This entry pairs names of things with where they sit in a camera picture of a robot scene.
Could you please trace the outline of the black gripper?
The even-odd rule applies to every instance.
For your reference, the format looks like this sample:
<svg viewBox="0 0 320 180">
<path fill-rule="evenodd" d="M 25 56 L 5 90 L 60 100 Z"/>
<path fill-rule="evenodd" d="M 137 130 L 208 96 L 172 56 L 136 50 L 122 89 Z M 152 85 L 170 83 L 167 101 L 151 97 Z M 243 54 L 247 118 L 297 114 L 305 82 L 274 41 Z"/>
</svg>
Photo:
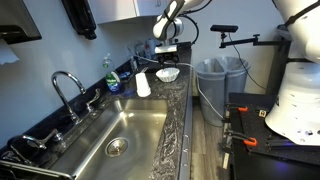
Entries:
<svg viewBox="0 0 320 180">
<path fill-rule="evenodd" d="M 179 55 L 177 53 L 161 53 L 157 55 L 157 60 L 161 66 L 167 61 L 172 61 L 174 64 L 179 62 Z"/>
</svg>

